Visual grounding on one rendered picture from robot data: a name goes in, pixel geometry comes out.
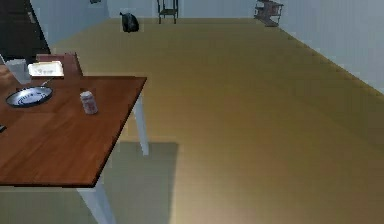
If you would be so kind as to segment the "white and red can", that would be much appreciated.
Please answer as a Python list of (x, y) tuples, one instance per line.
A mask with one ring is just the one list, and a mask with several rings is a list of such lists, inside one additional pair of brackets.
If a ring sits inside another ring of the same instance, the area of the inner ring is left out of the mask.
[(80, 94), (80, 100), (86, 114), (93, 115), (98, 112), (97, 104), (93, 94), (90, 91), (85, 91)]

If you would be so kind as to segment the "black bin bag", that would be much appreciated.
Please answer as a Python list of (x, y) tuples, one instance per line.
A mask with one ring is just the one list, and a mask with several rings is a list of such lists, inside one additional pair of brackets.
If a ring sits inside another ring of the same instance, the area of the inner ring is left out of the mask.
[(140, 29), (137, 18), (131, 13), (120, 13), (124, 32), (138, 32)]

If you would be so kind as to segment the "brown wooden chair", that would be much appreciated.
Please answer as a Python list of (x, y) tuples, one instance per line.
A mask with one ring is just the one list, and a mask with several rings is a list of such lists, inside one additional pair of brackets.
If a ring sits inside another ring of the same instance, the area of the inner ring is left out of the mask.
[(78, 56), (75, 52), (62, 54), (37, 54), (36, 60), (38, 62), (60, 61), (65, 78), (72, 79), (83, 76)]

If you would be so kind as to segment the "brown wooden table white legs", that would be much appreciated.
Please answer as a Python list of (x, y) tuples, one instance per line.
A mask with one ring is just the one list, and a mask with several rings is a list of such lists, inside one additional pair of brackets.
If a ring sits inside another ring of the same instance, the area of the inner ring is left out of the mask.
[[(142, 153), (149, 153), (141, 92), (144, 77), (83, 77), (50, 83), (53, 97), (32, 108), (12, 108), (0, 89), (0, 186), (76, 189), (97, 224), (116, 224), (99, 181), (128, 117), (133, 114)], [(90, 91), (98, 112), (88, 115), (80, 94)]]

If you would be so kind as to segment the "white rectangular tray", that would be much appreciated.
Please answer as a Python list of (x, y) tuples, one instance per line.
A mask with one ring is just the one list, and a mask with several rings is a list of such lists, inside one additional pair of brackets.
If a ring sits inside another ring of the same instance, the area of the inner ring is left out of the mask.
[(62, 77), (64, 75), (60, 61), (38, 62), (28, 65), (32, 77)]

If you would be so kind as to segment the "grey frying pan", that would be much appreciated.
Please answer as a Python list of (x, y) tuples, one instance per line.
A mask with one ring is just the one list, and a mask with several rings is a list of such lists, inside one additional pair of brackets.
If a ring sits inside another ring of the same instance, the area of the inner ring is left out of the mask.
[(53, 95), (53, 89), (47, 86), (48, 81), (42, 85), (25, 87), (11, 93), (5, 102), (14, 108), (29, 108), (47, 102)]

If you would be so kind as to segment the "pale grey cup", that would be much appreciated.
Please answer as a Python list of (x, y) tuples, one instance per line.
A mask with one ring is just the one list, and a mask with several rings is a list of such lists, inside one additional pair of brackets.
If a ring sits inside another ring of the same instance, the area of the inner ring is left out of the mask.
[(20, 84), (24, 85), (31, 82), (28, 64), (25, 59), (6, 61), (5, 65)]

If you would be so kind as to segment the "dark cupboard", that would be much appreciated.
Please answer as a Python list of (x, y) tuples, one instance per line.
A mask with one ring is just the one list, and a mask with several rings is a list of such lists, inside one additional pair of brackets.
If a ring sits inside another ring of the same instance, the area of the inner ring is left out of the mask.
[(0, 0), (0, 55), (5, 61), (50, 54), (30, 0)]

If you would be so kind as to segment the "dark frame side table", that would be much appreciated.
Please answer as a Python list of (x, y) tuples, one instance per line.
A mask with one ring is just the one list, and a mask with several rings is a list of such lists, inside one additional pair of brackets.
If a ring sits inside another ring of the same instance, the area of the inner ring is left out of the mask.
[(157, 0), (157, 13), (158, 13), (158, 23), (161, 24), (162, 20), (167, 16), (173, 17), (173, 23), (177, 23), (177, 18), (179, 16), (179, 0), (171, 0), (172, 7), (168, 8), (166, 6), (166, 0)]

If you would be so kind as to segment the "red brown wall shelf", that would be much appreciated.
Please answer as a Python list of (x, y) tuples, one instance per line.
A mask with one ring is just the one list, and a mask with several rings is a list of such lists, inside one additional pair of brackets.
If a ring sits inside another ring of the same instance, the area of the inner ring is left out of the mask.
[(274, 0), (256, 0), (254, 18), (266, 27), (278, 27), (283, 4)]

